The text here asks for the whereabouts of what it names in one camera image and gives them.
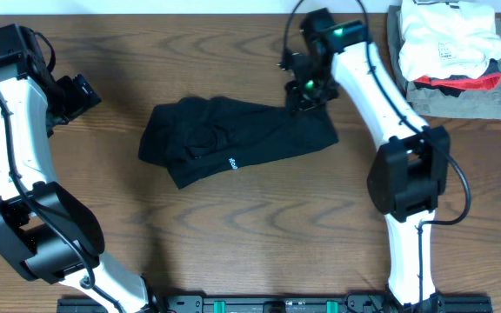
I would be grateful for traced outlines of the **black t-shirt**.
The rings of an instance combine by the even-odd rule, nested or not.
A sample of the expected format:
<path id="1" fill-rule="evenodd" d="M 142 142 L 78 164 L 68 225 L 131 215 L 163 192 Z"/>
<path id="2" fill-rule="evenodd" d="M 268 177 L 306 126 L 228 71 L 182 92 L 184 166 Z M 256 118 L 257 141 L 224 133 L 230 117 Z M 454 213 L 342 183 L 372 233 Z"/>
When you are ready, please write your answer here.
<path id="1" fill-rule="evenodd" d="M 228 97 L 185 97 L 154 107 L 138 158 L 165 167 L 182 189 L 227 170 L 323 150 L 338 143 L 324 108 L 285 107 Z"/>

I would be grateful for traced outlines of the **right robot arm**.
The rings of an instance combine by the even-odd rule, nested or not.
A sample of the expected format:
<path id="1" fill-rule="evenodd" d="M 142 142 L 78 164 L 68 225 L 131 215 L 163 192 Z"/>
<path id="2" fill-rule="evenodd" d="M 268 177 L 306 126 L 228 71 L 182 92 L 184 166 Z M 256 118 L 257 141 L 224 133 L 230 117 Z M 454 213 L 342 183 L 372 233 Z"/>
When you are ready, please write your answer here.
<path id="1" fill-rule="evenodd" d="M 307 53 L 284 49 L 279 64 L 293 75 L 285 86 L 288 109 L 321 109 L 344 90 L 376 149 L 367 189 L 389 234 L 390 295 L 385 310 L 442 311 L 431 278 L 430 222 L 444 193 L 448 163 L 425 139 L 448 149 L 449 135 L 443 128 L 430 128 L 404 100 L 366 23 L 336 23 L 327 9 L 321 9 L 305 16 L 300 32 Z"/>

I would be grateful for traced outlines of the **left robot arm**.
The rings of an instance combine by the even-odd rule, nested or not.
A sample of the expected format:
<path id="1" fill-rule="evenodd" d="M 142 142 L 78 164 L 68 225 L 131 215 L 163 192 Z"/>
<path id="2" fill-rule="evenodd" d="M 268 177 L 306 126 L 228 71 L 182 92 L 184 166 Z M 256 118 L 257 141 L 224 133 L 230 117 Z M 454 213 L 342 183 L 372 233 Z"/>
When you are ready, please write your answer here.
<path id="1" fill-rule="evenodd" d="M 83 292 L 86 312 L 154 312 L 145 280 L 105 249 L 95 215 L 57 180 L 54 128 L 96 106 L 82 76 L 54 78 L 43 35 L 0 28 L 0 256 L 23 279 Z"/>

